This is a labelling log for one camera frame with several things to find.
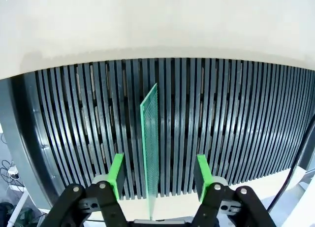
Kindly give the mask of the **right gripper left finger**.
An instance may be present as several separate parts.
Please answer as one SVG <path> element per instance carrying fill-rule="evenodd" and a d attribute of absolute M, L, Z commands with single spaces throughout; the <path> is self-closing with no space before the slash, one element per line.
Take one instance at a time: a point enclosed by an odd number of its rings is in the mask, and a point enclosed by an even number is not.
<path fill-rule="evenodd" d="M 114 156 L 105 180 L 85 188 L 70 184 L 43 221 L 45 227 L 82 227 L 93 212 L 101 212 L 107 227 L 126 227 L 128 221 L 118 203 L 122 197 L 126 162 L 123 153 Z"/>

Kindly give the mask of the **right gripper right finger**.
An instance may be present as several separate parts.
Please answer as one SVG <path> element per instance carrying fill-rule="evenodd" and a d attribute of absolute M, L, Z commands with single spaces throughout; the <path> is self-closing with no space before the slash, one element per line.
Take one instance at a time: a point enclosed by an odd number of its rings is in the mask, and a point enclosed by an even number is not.
<path fill-rule="evenodd" d="M 233 190 L 214 181 L 205 155 L 196 156 L 194 179 L 200 206 L 190 224 L 192 227 L 217 227 L 219 212 L 236 227 L 275 226 L 251 187 L 240 186 Z"/>

